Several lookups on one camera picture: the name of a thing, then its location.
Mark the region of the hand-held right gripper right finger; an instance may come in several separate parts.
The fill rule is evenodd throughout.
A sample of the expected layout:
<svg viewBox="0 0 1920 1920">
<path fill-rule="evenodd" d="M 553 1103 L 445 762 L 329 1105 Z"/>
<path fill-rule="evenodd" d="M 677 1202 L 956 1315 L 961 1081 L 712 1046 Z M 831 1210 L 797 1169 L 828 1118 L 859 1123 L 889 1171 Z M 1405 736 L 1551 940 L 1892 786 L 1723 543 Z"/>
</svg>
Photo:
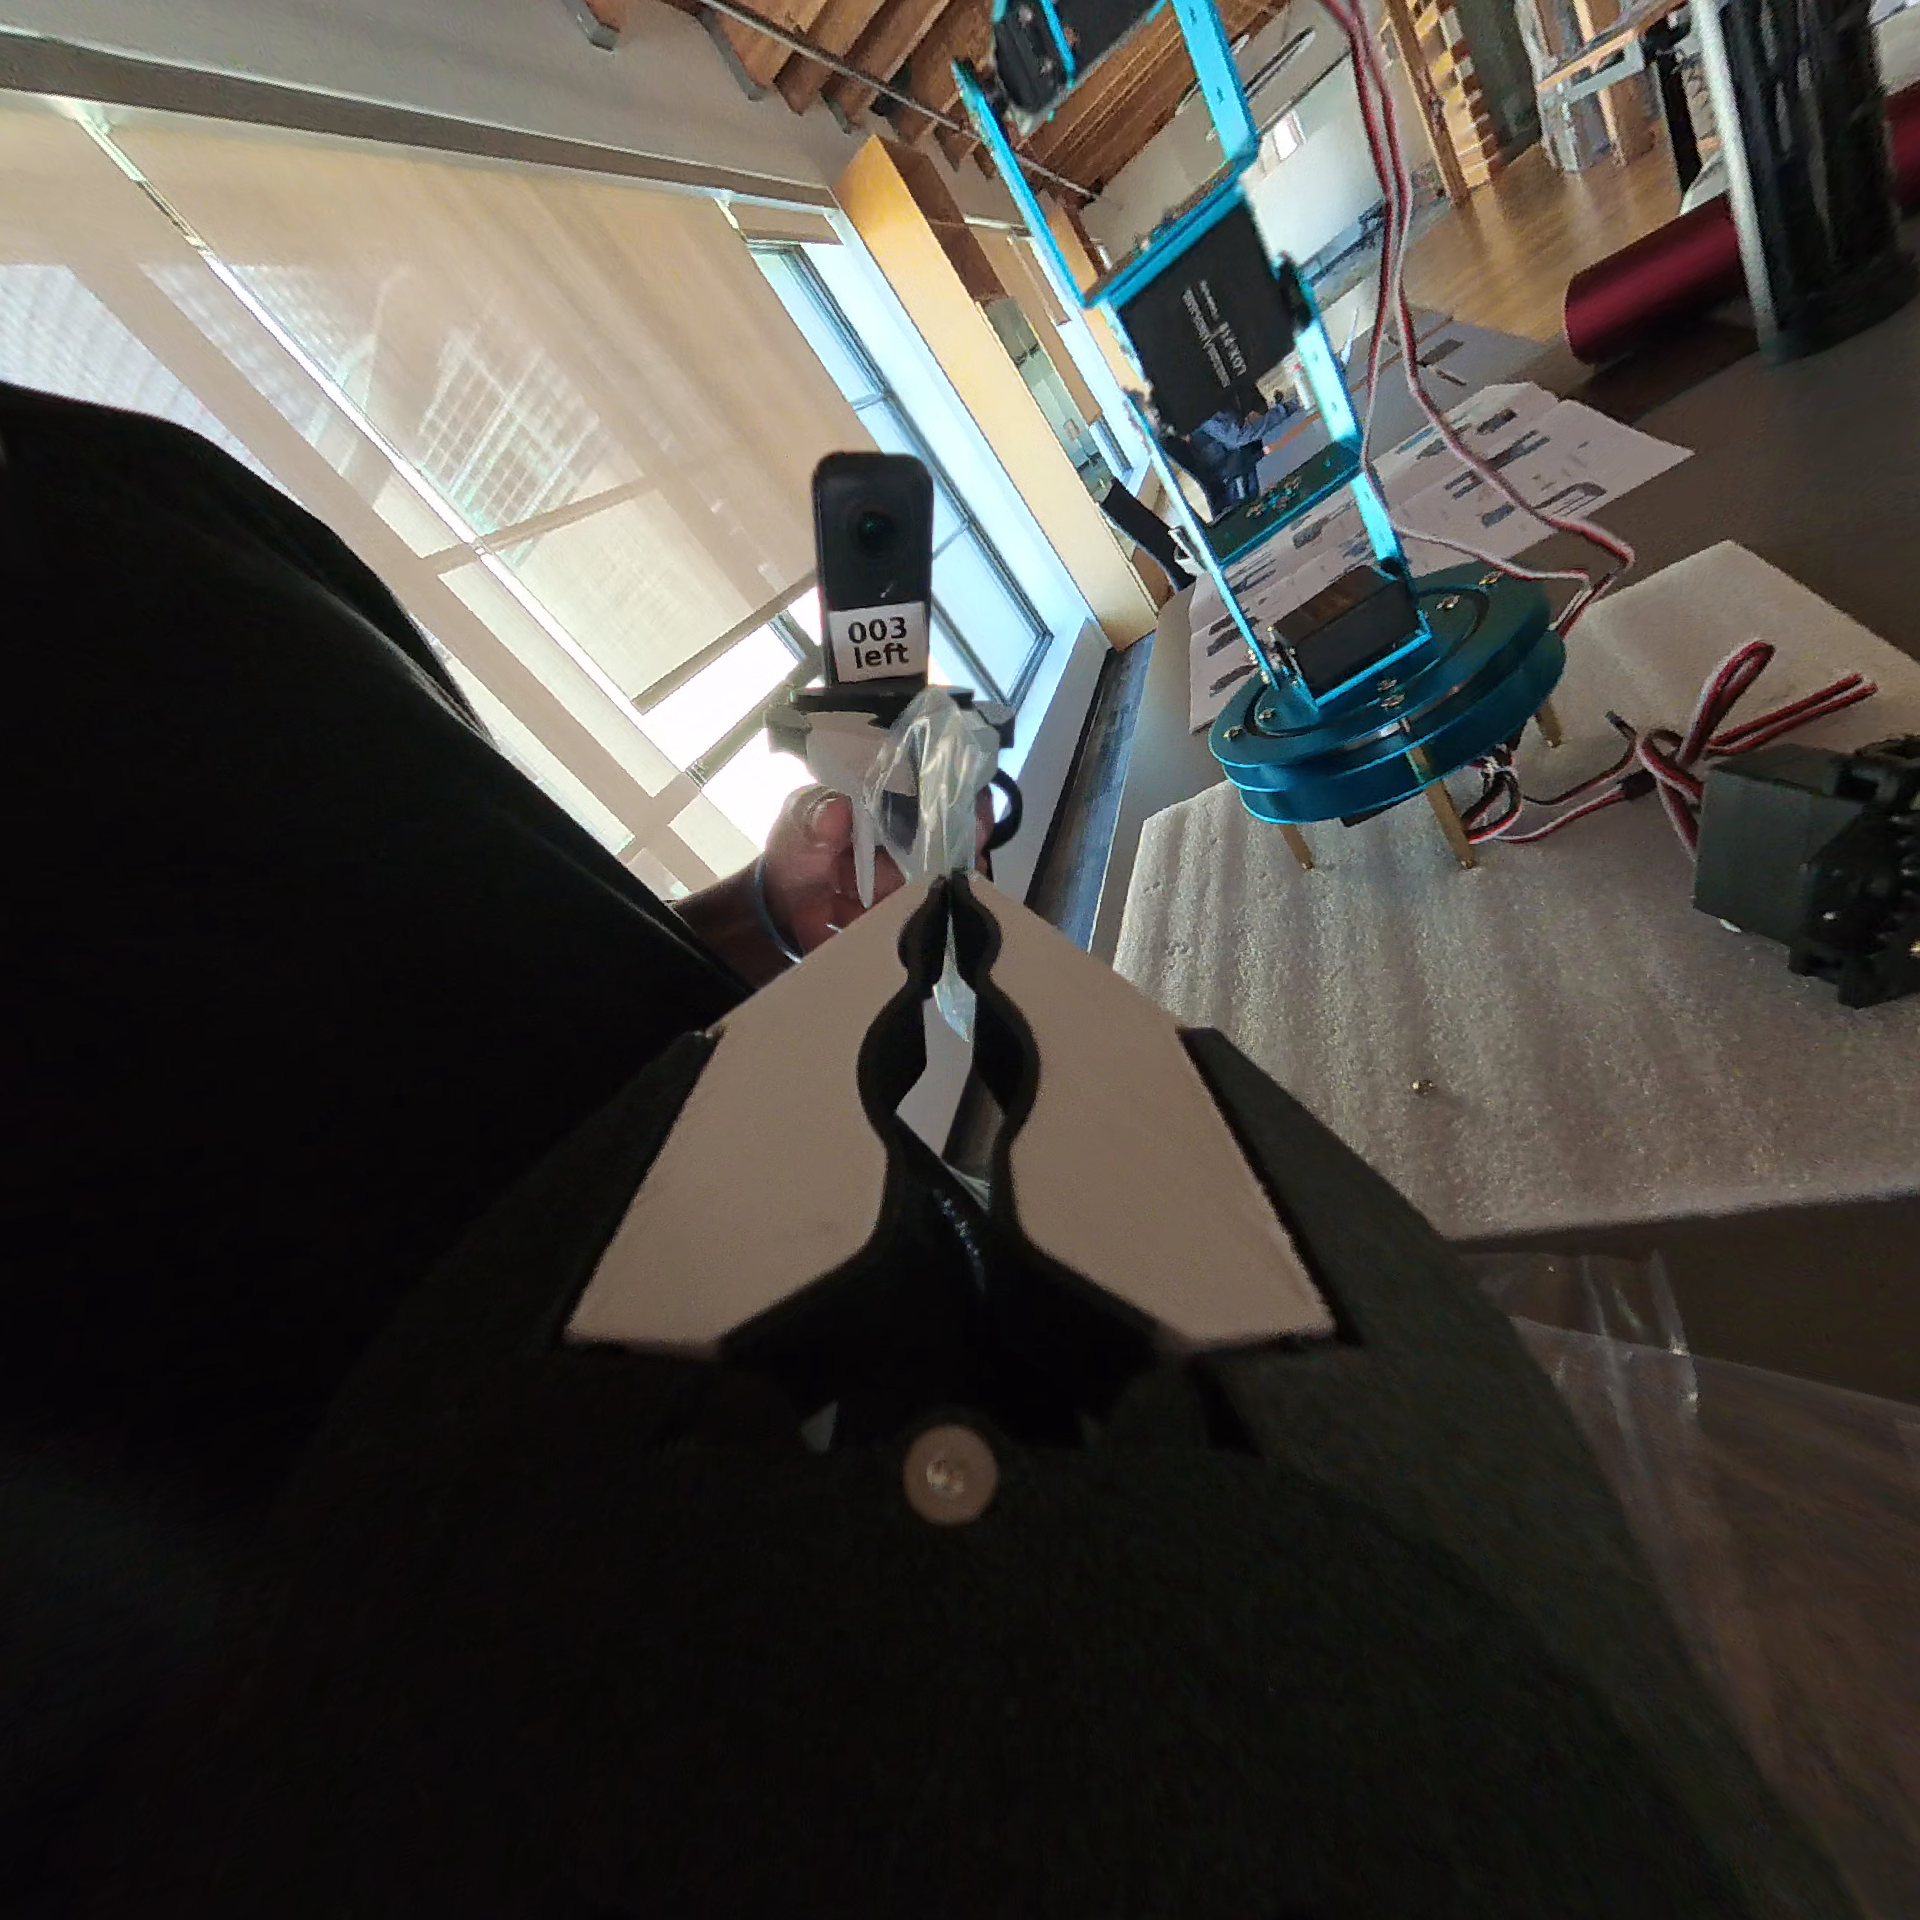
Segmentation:
<svg viewBox="0 0 1920 1920">
<path fill-rule="evenodd" d="M 979 879 L 956 883 L 956 959 L 999 1225 L 1173 1352 L 1337 1330 L 1173 1016 Z"/>
</svg>

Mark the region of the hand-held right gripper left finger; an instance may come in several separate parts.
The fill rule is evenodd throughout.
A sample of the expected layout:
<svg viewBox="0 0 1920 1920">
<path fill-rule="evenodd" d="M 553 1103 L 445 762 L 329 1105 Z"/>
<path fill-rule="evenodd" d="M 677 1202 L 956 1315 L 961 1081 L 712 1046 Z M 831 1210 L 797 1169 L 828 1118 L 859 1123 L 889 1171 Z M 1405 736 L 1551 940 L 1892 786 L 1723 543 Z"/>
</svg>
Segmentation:
<svg viewBox="0 0 1920 1920">
<path fill-rule="evenodd" d="M 929 1067 L 945 907 L 941 883 L 908 883 L 712 1031 L 572 1342 L 709 1358 L 869 1247 Z"/>
</svg>

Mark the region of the clear bag black parts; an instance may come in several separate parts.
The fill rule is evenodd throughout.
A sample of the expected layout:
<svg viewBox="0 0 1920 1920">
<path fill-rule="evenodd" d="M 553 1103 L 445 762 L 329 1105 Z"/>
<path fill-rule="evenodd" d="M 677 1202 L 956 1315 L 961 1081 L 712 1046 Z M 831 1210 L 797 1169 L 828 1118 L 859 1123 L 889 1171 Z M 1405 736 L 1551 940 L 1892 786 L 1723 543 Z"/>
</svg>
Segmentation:
<svg viewBox="0 0 1920 1920">
<path fill-rule="evenodd" d="M 855 875 L 863 899 L 873 906 L 877 857 L 900 871 L 905 911 L 895 934 L 895 961 L 904 971 L 887 991 L 865 1049 L 887 1049 L 904 1040 L 911 1020 L 932 1002 L 961 1040 L 977 1035 L 977 993 L 963 976 L 961 935 L 951 928 L 947 895 L 971 874 L 979 860 L 979 806 L 993 784 L 961 784 L 956 768 L 961 707 L 941 689 L 914 696 L 889 727 L 898 742 L 897 794 L 885 818 L 855 806 Z"/>
</svg>

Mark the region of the black servo claw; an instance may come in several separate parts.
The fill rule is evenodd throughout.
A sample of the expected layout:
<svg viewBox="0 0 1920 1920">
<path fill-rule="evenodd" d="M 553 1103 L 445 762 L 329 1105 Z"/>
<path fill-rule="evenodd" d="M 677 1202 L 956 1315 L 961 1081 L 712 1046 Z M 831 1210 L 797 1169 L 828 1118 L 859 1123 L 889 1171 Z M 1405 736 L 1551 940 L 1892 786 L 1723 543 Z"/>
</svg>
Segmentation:
<svg viewBox="0 0 1920 1920">
<path fill-rule="evenodd" d="M 1841 1007 L 1917 994 L 1917 736 L 1796 744 L 1715 767 L 1695 907 L 1786 950 Z"/>
</svg>

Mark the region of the large clear parts bag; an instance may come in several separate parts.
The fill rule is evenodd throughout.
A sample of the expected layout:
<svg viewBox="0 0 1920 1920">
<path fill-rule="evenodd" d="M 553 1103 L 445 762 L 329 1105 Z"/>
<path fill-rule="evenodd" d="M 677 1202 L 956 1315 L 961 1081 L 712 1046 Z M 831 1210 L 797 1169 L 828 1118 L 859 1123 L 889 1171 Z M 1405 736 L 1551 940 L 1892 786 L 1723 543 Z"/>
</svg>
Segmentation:
<svg viewBox="0 0 1920 1920">
<path fill-rule="evenodd" d="M 1917 1411 L 1695 1352 L 1665 1263 L 1487 1255 L 1696 1664 L 1869 1915 L 1917 1915 Z"/>
</svg>

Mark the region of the person's left forearm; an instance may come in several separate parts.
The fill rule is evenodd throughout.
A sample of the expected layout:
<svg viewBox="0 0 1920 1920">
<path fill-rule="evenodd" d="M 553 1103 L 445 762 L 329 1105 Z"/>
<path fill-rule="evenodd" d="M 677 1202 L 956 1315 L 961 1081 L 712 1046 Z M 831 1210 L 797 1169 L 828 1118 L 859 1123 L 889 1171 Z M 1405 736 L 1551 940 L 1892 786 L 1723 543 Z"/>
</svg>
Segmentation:
<svg viewBox="0 0 1920 1920">
<path fill-rule="evenodd" d="M 793 964 L 763 890 L 763 863 L 669 906 L 677 921 L 751 991 Z"/>
</svg>

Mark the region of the person's left hand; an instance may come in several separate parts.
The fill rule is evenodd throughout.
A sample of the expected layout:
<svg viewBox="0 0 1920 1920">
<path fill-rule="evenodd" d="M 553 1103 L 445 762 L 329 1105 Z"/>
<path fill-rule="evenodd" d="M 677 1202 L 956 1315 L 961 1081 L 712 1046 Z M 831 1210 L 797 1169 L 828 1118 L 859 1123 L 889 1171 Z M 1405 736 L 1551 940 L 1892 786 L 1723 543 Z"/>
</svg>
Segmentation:
<svg viewBox="0 0 1920 1920">
<path fill-rule="evenodd" d="M 869 912 L 857 890 L 853 803 L 824 784 L 785 803 L 760 863 L 791 962 L 804 961 Z"/>
</svg>

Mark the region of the white foam mat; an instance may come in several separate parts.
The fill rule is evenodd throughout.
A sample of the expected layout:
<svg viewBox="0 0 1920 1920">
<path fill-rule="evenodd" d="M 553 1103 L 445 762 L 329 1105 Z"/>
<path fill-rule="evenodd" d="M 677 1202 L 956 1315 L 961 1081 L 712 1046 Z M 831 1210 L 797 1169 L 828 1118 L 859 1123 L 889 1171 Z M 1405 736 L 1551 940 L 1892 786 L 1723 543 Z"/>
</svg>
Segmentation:
<svg viewBox="0 0 1920 1920">
<path fill-rule="evenodd" d="M 1308 840 L 1313 871 L 1229 784 L 1147 818 L 1115 969 L 1444 1234 L 1916 1191 L 1916 996 L 1848 1010 L 1696 912 L 1658 800 L 1472 871 L 1426 803 Z"/>
</svg>

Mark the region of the person's black clothing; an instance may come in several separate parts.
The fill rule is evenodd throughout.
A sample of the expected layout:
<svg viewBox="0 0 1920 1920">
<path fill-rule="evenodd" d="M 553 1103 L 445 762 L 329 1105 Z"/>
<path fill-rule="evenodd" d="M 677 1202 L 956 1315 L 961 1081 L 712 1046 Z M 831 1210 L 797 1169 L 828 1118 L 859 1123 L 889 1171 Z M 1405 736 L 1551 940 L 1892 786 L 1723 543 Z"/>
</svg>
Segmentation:
<svg viewBox="0 0 1920 1920">
<path fill-rule="evenodd" d="M 4 387 L 4 1915 L 370 1339 L 741 982 L 199 435 Z"/>
</svg>

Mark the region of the printed instruction sheet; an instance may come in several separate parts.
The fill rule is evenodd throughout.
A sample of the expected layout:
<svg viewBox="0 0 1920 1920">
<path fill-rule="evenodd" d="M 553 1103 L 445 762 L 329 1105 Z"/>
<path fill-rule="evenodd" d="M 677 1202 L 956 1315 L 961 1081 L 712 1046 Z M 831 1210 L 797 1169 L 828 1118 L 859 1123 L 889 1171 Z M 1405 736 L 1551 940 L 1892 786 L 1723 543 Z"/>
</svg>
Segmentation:
<svg viewBox="0 0 1920 1920">
<path fill-rule="evenodd" d="M 1610 502 L 1692 456 L 1530 383 L 1483 390 L 1453 407 L 1450 420 L 1530 507 L 1560 519 L 1596 521 Z M 1517 561 L 1552 532 L 1536 513 L 1521 513 L 1483 482 L 1429 426 L 1380 456 L 1376 474 L 1412 574 Z M 1340 487 L 1227 566 L 1227 578 L 1252 619 L 1274 623 L 1371 556 L 1353 494 Z M 1252 678 L 1255 659 L 1211 583 L 1195 586 L 1188 618 L 1188 718 L 1194 729 L 1208 729 Z"/>
</svg>

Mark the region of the dark red cylinder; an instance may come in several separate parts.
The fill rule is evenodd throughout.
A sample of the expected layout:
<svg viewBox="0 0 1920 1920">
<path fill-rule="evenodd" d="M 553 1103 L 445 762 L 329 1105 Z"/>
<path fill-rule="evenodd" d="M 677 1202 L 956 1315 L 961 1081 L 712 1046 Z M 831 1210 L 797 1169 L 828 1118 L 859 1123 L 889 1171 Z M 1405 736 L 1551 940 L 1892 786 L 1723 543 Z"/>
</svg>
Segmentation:
<svg viewBox="0 0 1920 1920">
<path fill-rule="evenodd" d="M 1578 273 L 1564 300 L 1567 340 L 1597 368 L 1739 297 L 1738 223 L 1715 198 Z"/>
</svg>

